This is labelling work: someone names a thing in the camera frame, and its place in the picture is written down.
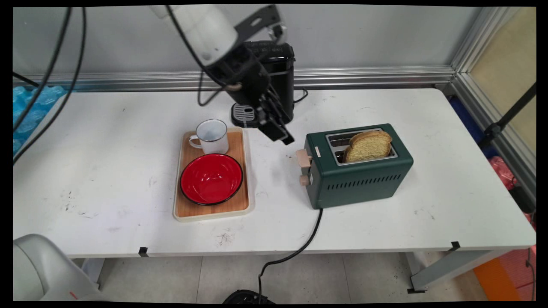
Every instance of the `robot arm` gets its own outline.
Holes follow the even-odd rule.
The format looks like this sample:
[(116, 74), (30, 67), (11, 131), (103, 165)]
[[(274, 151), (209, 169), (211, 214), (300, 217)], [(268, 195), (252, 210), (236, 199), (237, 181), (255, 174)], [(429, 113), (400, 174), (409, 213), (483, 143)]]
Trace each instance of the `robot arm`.
[(283, 123), (285, 111), (271, 85), (270, 76), (258, 58), (243, 45), (263, 28), (276, 44), (286, 40), (283, 25), (275, 5), (268, 5), (232, 27), (224, 14), (212, 4), (171, 5), (173, 16), (166, 6), (151, 5), (154, 13), (176, 29), (182, 36), (204, 72), (227, 90), (241, 105), (251, 106), (259, 119), (259, 130), (272, 141), (284, 144), (294, 141)]

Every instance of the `power cord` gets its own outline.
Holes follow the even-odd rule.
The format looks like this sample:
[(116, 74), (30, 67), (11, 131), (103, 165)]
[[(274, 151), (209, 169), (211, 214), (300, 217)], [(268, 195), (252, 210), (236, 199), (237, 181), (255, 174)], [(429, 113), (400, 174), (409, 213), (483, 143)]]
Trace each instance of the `power cord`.
[[(531, 225), (533, 225), (533, 218), (535, 217), (536, 210), (531, 213)], [(525, 260), (525, 267), (531, 267), (531, 273), (533, 273), (533, 294), (531, 294), (531, 301), (535, 301), (535, 291), (536, 291), (536, 275), (535, 275), (535, 268), (533, 267), (533, 264), (531, 264), (531, 248), (527, 249), (527, 260)]]
[(184, 32), (182, 31), (181, 26), (179, 25), (179, 22), (177, 21), (177, 18), (175, 17), (175, 15), (173, 14), (173, 11), (171, 10), (171, 7), (169, 5), (166, 5), (165, 8), (168, 11), (169, 17), (171, 17), (173, 25), (175, 26), (175, 29), (177, 29), (179, 36), (182, 38), (182, 41), (185, 43), (186, 48), (190, 51), (190, 54), (194, 58), (194, 61), (198, 63), (198, 66), (202, 69), (202, 71), (204, 71), (207, 74), (207, 76), (209, 76), (209, 78), (211, 78), (217, 84), (220, 84), (221, 86), (225, 86), (226, 84), (222, 82), (221, 80), (215, 78), (215, 76), (211, 75), (209, 71), (207, 70), (207, 68), (202, 64), (200, 59), (198, 59), (198, 56), (194, 52), (194, 49), (192, 49), (192, 47), (190, 46), (190, 43), (187, 41), (186, 36)]
[(29, 104), (25, 107), (19, 118), (17, 118), (17, 121), (15, 121), (15, 124), (13, 125), (13, 133), (19, 128), (19, 125), (21, 125), (21, 122), (23, 122), (23, 119), (28, 114), (34, 103), (36, 102), (36, 99), (38, 96), (40, 96), (40, 93), (42, 92), (42, 89), (44, 88), (45, 84), (48, 82), (49, 76), (52, 74), (53, 67), (55, 66), (55, 62), (57, 62), (57, 57), (59, 56), (59, 51), (61, 50), (61, 46), (63, 44), (63, 40), (65, 39), (65, 33), (67, 30), (67, 26), (69, 25), (70, 20), (70, 14), (72, 12), (72, 8), (68, 7), (67, 12), (65, 13), (65, 19), (63, 20), (63, 24), (61, 27), (61, 32), (59, 34), (59, 38), (57, 40), (57, 44), (55, 46), (55, 50), (53, 51), (53, 56), (51, 61), (49, 62), (49, 66), (45, 71), (45, 75), (42, 78), (42, 82), (38, 86), (38, 89), (36, 90), (36, 93), (33, 95), (31, 101)]
[(525, 267), (531, 267), (531, 273), (533, 274), (533, 294), (531, 294), (531, 301), (535, 301), (535, 288), (536, 288), (536, 277), (535, 277), (535, 268), (531, 264), (531, 248), (527, 249), (527, 260), (525, 260)]
[[(209, 104), (221, 91), (225, 90), (226, 87), (228, 87), (230, 84), (234, 83), (235, 81), (237, 81), (239, 79), (239, 75), (235, 75), (233, 76), (232, 78), (230, 78), (226, 83), (222, 82), (221, 80), (219, 80), (218, 78), (216, 78), (215, 76), (213, 76), (208, 70), (207, 68), (202, 64), (202, 62), (198, 59), (198, 56), (196, 55), (196, 53), (194, 52), (194, 49), (192, 49), (192, 47), (190, 46), (190, 43), (188, 42), (188, 40), (186, 39), (186, 36), (183, 32), (183, 30), (181, 29), (181, 26), (179, 25), (179, 22), (177, 21), (177, 18), (175, 17), (175, 15), (173, 14), (173, 11), (171, 10), (171, 7), (169, 5), (166, 5), (165, 8), (167, 9), (168, 11), (168, 14), (169, 16), (171, 17), (172, 19), (172, 22), (173, 22), (173, 25), (175, 26), (175, 29), (177, 29), (177, 32), (179, 33), (179, 36), (182, 38), (182, 41), (185, 43), (186, 45), (186, 48), (190, 51), (190, 54), (192, 55), (192, 57), (194, 58), (194, 60), (196, 61), (196, 63), (198, 63), (198, 66), (200, 66), (200, 69), (201, 69), (201, 72), (200, 72), (200, 79), (199, 79), (199, 82), (198, 82), (198, 105), (203, 107), (207, 104)], [(276, 41), (275, 41), (275, 44), (277, 44), (279, 42), (279, 39), (280, 38), (277, 38)], [(258, 61), (260, 62), (266, 55), (268, 54), (268, 52), (263, 52), (262, 54), (260, 54), (257, 59)], [(247, 66), (244, 66), (241, 71), (243, 73), (247, 72), (251, 66), (253, 66), (254, 63), (253, 62), (250, 62), (247, 64)], [(203, 74), (206, 73), (207, 76), (209, 78), (211, 78), (215, 83), (221, 85), (220, 88), (218, 88), (217, 90), (215, 90), (215, 93), (213, 93), (205, 102), (202, 102), (202, 99), (201, 99), (201, 92), (202, 92), (202, 82), (203, 82)]]
[(316, 221), (316, 226), (314, 227), (314, 231), (312, 232), (312, 235), (310, 236), (310, 238), (308, 239), (308, 241), (306, 241), (306, 243), (301, 247), (299, 248), (299, 250), (297, 250), (296, 252), (292, 253), (291, 255), (283, 258), (283, 259), (279, 259), (279, 260), (276, 260), (276, 261), (270, 261), (270, 262), (267, 262), (265, 263), (265, 265), (262, 267), (262, 271), (261, 273), (259, 274), (259, 304), (261, 304), (261, 297), (262, 297), (262, 284), (261, 284), (261, 277), (262, 275), (265, 273), (265, 270), (266, 270), (266, 267), (269, 266), (269, 265), (274, 265), (274, 264), (279, 264), (279, 263), (282, 263), (282, 262), (285, 262), (291, 258), (293, 258), (294, 256), (300, 254), (303, 250), (305, 250), (306, 247), (308, 247), (308, 245), (312, 242), (312, 240), (314, 239), (314, 236), (316, 235), (316, 231), (318, 231), (318, 227), (319, 227), (319, 222), (320, 220), (322, 220), (322, 214), (323, 214), (323, 209), (319, 209), (319, 215), (318, 215), (318, 220)]
[(51, 118), (51, 120), (49, 120), (49, 122), (44, 126), (44, 128), (30, 142), (28, 142), (27, 145), (23, 147), (17, 153), (17, 155), (15, 155), (15, 157), (13, 158), (13, 166), (15, 165), (17, 160), (19, 160), (21, 155), (23, 155), (28, 150), (28, 148), (31, 147), (36, 142), (36, 140), (38, 140), (38, 138), (42, 136), (42, 134), (44, 134), (44, 132), (51, 126), (53, 121), (57, 119), (57, 116), (61, 113), (61, 111), (63, 110), (63, 107), (65, 107), (65, 104), (69, 100), (70, 94), (74, 90), (74, 86), (76, 84), (76, 79), (78, 78), (78, 74), (80, 73), (80, 67), (82, 66), (82, 59), (84, 58), (86, 29), (87, 29), (87, 18), (85, 14), (85, 7), (82, 7), (82, 43), (80, 45), (80, 55), (78, 56), (78, 64), (76, 65), (76, 72), (74, 73), (74, 77), (72, 78), (72, 83), (70, 84), (68, 93), (65, 95), (65, 99), (63, 100), (59, 108), (53, 114), (53, 117)]
[(294, 104), (304, 100), (308, 96), (308, 90), (303, 88), (302, 91), (305, 93), (300, 99), (293, 101)]
[(25, 77), (25, 76), (19, 75), (18, 73), (14, 72), (14, 71), (12, 71), (12, 73), (13, 73), (13, 77), (15, 77), (15, 78), (17, 78), (17, 79), (19, 79), (19, 80), (21, 80), (21, 81), (24, 81), (24, 82), (30, 84), (30, 85), (33, 86), (33, 87), (37, 87), (37, 88), (38, 88), (38, 87), (40, 86), (38, 83), (36, 83), (36, 82), (34, 82), (34, 81), (28, 79), (28, 78)]

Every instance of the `white table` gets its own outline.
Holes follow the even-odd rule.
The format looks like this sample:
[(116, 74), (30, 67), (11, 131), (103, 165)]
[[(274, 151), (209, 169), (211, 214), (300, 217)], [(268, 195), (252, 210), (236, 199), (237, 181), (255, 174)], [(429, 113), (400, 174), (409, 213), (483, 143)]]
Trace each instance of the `white table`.
[[(298, 182), (294, 153), (305, 135), (390, 123), (414, 158), (399, 189), (388, 199), (325, 209), (306, 252), (418, 256), (450, 250), (458, 241), (455, 253), (413, 276), (418, 290), (536, 242), (527, 219), (435, 89), (310, 91), (288, 125), (294, 143), (285, 146), (246, 130), (255, 209), (180, 223), (172, 212), (181, 136), (209, 118), (231, 126), (232, 104), (225, 93), (207, 107), (197, 105), (196, 92), (74, 93), (13, 168), (13, 237), (40, 233), (70, 258), (139, 256), (141, 247), (148, 256), (293, 251), (318, 216)], [(414, 272), (421, 270), (410, 263)]]

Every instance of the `toaster knob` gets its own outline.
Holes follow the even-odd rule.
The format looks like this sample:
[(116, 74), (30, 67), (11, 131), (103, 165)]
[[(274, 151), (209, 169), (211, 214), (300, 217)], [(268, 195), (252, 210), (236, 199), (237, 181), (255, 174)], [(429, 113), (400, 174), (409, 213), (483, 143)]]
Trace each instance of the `toaster knob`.
[(299, 177), (299, 182), (301, 183), (302, 186), (306, 186), (306, 185), (309, 185), (310, 182), (308, 180), (308, 175), (301, 175)]

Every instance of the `red bowl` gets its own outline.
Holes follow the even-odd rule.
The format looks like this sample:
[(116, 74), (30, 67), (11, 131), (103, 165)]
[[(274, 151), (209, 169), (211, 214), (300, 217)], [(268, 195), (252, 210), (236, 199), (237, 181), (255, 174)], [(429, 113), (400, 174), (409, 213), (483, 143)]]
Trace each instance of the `red bowl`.
[(239, 163), (225, 154), (207, 154), (190, 162), (181, 174), (182, 194), (201, 206), (213, 206), (232, 198), (242, 186)]

